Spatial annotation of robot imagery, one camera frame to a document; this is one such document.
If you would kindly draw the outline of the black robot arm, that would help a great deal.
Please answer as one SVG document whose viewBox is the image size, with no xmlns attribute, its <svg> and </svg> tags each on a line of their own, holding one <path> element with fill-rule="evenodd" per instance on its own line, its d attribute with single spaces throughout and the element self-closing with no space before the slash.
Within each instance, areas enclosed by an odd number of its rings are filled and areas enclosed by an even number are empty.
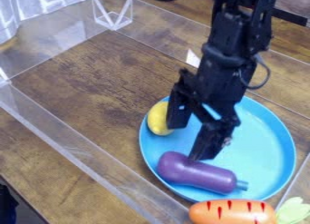
<svg viewBox="0 0 310 224">
<path fill-rule="evenodd" d="M 191 116 L 201 130 L 189 154 L 194 161 L 214 158 L 228 146 L 241 120 L 236 104 L 252 84 L 260 53 L 273 38 L 272 17 L 277 0 L 214 0 L 213 26 L 197 72 L 179 71 L 171 90 L 167 127 L 187 126 Z"/>
</svg>

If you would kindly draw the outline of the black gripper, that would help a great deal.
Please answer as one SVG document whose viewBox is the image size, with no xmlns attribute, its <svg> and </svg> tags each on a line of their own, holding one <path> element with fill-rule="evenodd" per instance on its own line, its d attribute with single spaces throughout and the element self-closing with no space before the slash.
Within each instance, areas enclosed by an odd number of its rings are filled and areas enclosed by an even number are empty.
<svg viewBox="0 0 310 224">
<path fill-rule="evenodd" d="M 203 56 L 195 73 L 179 71 L 167 110 L 167 127 L 187 127 L 191 114 L 202 122 L 189 158 L 194 161 L 215 158 L 240 126 L 236 104 L 241 101 L 257 67 L 254 58 L 228 55 L 214 46 L 202 47 Z"/>
</svg>

